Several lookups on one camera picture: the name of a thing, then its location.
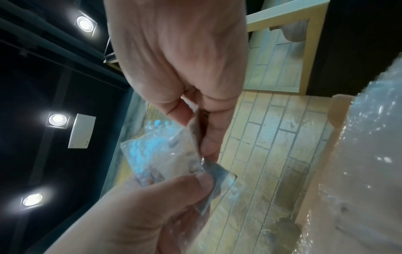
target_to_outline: fingernail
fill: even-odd
[[[208,173],[199,173],[196,175],[196,178],[203,189],[211,189],[214,185],[214,179]]]

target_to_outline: yellow wooden frame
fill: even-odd
[[[245,85],[245,90],[263,90],[305,95],[310,80],[315,53],[320,40],[329,0],[294,0],[247,15],[247,31],[265,29],[308,19],[300,87],[261,87]]]

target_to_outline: plastic wrapper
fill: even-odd
[[[169,221],[171,236],[182,253],[189,248],[236,180],[236,175],[200,156],[198,146],[203,136],[200,119],[203,116],[196,115],[186,128],[174,122],[152,122],[145,128],[145,135],[121,143],[123,154],[142,187],[199,172],[207,172],[213,177],[215,186],[211,194]],[[230,191],[233,194],[238,190],[232,188]]]
[[[349,108],[294,254],[402,253],[402,59]]]

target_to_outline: skin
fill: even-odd
[[[105,0],[120,67],[144,99],[182,125],[210,112],[201,153],[217,160],[245,78],[243,0]]]
[[[103,196],[45,254],[184,253],[209,218],[191,205],[213,185],[207,173],[146,188],[129,179]]]

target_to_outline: ceiling light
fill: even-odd
[[[82,31],[87,33],[90,33],[94,30],[92,21],[85,16],[80,16],[77,18],[77,25]]]
[[[62,126],[67,123],[67,117],[61,114],[54,114],[49,117],[49,123],[53,126]]]
[[[43,196],[42,194],[32,194],[29,195],[28,197],[24,198],[24,200],[22,201],[22,204],[24,206],[32,206],[32,205],[37,205],[41,200],[42,200]]]

